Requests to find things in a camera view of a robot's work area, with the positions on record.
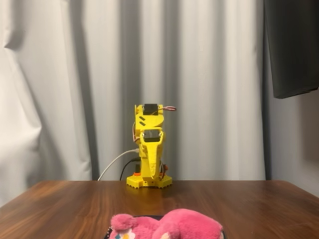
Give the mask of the yellow gripper body black servo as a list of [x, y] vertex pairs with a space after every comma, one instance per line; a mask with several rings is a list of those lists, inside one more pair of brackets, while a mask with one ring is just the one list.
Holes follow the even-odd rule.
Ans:
[[162, 129], [155, 127], [144, 129], [142, 131], [143, 142], [161, 142], [162, 141]]

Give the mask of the yellow hinged gripper finger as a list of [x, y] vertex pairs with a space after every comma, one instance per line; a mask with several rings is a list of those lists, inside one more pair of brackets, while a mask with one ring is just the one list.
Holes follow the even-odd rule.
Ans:
[[143, 142], [142, 132], [141, 132], [140, 146], [147, 148], [151, 179], [159, 179], [159, 176], [160, 176], [160, 158], [161, 158], [163, 139], [164, 139], [164, 132], [162, 132], [161, 142]]

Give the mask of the yellow fixed gripper finger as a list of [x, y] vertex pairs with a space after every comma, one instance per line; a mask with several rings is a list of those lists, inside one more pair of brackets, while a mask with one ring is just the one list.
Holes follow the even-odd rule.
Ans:
[[149, 159], [147, 148], [140, 146], [140, 158], [141, 158], [141, 176], [143, 178], [150, 178], [150, 166], [149, 166]]

